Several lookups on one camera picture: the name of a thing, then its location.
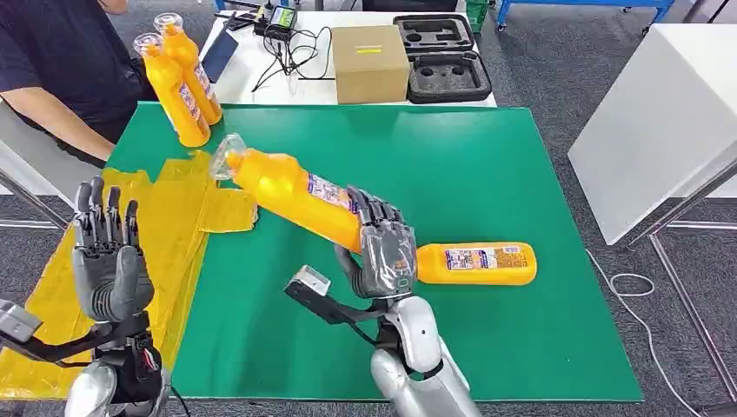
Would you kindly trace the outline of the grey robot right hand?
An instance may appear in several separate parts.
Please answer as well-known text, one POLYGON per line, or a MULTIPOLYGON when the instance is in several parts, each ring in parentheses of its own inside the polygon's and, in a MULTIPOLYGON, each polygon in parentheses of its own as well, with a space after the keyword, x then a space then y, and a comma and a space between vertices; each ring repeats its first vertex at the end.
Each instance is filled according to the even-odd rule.
POLYGON ((411 293, 418 269, 414 229, 392 204, 352 185, 347 192, 359 221, 362 261, 338 244, 334 251, 355 295, 372 299, 411 293))

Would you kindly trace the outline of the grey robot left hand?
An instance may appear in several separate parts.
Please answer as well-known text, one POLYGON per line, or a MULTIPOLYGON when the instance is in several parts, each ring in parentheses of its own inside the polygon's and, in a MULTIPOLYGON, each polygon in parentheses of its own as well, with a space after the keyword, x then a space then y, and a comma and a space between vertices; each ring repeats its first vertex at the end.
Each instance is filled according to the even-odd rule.
POLYGON ((97 175, 81 182, 72 221, 71 251, 76 297, 94 321, 125 321, 140 314, 155 293, 139 242, 138 202, 120 209, 121 190, 97 175))

